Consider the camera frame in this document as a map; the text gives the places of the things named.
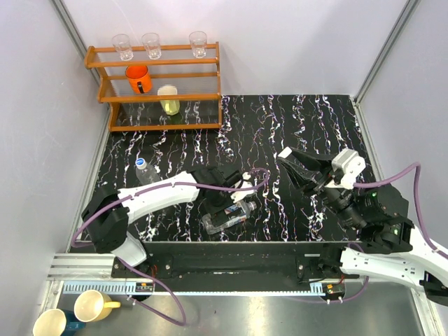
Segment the labelled clear plastic bottle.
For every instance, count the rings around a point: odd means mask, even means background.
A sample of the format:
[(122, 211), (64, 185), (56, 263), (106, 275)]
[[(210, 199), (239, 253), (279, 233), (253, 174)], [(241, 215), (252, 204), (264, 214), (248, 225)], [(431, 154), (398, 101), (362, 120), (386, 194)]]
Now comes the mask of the labelled clear plastic bottle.
[(208, 235), (214, 235), (247, 220), (251, 213), (257, 209), (254, 201), (245, 202), (243, 200), (234, 203), (232, 206), (220, 210), (211, 215), (205, 214), (202, 217), (202, 225)]

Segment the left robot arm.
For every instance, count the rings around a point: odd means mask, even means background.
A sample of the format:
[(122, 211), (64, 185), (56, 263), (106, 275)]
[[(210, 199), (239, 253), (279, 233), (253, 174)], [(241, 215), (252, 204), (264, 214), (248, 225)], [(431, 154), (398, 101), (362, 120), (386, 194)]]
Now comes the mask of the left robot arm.
[(197, 200), (210, 216), (224, 212), (253, 192), (249, 177), (236, 169), (203, 167), (139, 187), (117, 190), (105, 185), (84, 208), (82, 231), (88, 233), (96, 253), (111, 253), (124, 260), (134, 276), (144, 277), (151, 270), (151, 260), (141, 240), (130, 233), (130, 224)]

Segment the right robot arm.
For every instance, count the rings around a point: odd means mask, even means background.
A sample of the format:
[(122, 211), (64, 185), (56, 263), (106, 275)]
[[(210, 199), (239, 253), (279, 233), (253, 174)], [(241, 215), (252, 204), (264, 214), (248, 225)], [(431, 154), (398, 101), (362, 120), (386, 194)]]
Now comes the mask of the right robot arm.
[(344, 228), (359, 234), (358, 243), (323, 245), (315, 265), (324, 277), (378, 277), (447, 305), (447, 249), (407, 217), (409, 202), (391, 179), (357, 183), (366, 163), (349, 148), (324, 155), (287, 147), (277, 159), (303, 195), (321, 200)]

